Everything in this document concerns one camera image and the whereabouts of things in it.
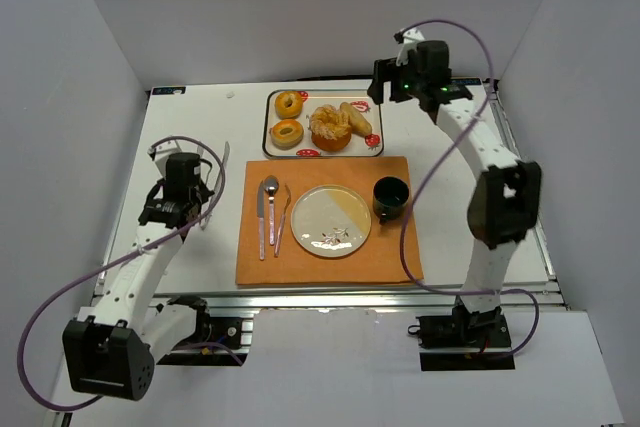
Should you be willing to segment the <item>bagel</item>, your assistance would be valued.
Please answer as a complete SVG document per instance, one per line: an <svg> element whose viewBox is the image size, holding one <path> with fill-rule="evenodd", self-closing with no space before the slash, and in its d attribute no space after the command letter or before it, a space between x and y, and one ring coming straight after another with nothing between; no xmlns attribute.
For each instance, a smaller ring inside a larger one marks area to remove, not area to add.
<svg viewBox="0 0 640 427"><path fill-rule="evenodd" d="M275 99L275 111L280 119L297 118L304 105L304 100L299 91L280 92Z"/></svg>
<svg viewBox="0 0 640 427"><path fill-rule="evenodd" d="M297 146L304 138L304 128L294 119L285 119L276 123L270 130L272 143L282 150Z"/></svg>

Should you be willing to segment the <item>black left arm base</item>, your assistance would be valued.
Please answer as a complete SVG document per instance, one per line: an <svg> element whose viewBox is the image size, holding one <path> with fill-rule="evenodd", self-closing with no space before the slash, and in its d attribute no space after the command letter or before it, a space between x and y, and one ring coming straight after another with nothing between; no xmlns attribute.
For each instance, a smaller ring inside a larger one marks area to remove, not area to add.
<svg viewBox="0 0 640 427"><path fill-rule="evenodd" d="M186 306L196 312L195 332L182 340L179 350L173 350L164 356L159 365L196 366L196 367L239 367L240 364L225 349L211 347L211 343L221 344L234 353L243 363L247 353L241 353L243 322L241 317L210 314L206 301L195 295L171 298L156 307L158 312L169 306Z"/></svg>

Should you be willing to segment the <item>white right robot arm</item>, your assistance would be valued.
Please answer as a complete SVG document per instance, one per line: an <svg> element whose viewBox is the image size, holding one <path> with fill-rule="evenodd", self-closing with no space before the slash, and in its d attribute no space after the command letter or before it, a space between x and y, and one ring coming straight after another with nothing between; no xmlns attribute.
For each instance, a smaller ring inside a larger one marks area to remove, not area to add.
<svg viewBox="0 0 640 427"><path fill-rule="evenodd" d="M417 100L469 166L476 180L467 208L474 244L456 304L475 321L489 322L498 314L511 258L537 224L541 168L506 147L483 121L468 88L453 82L446 42L427 41L417 30L396 40L398 56L375 61L367 93L375 104L385 89L392 102Z"/></svg>

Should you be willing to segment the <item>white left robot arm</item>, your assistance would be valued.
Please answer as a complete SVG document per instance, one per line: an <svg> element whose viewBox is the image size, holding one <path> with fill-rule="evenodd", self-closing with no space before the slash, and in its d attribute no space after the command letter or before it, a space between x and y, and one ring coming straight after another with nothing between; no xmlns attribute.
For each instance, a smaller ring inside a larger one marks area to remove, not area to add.
<svg viewBox="0 0 640 427"><path fill-rule="evenodd" d="M188 233L219 199L202 177L207 162L202 153L184 151L179 142L169 137L150 148L160 178L146 196L132 248L90 314L63 331L76 392L137 401L160 360L176 348L203 344L212 334L207 304L197 296L175 297L155 316L147 314Z"/></svg>

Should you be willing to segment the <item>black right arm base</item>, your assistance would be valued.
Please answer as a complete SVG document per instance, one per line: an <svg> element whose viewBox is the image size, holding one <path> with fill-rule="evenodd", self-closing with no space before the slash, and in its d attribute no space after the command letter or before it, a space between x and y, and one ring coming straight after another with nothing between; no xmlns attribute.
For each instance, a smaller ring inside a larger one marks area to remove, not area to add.
<svg viewBox="0 0 640 427"><path fill-rule="evenodd" d="M447 315L418 317L407 334L419 345L423 372L515 369L511 337L500 307L469 313L463 304Z"/></svg>

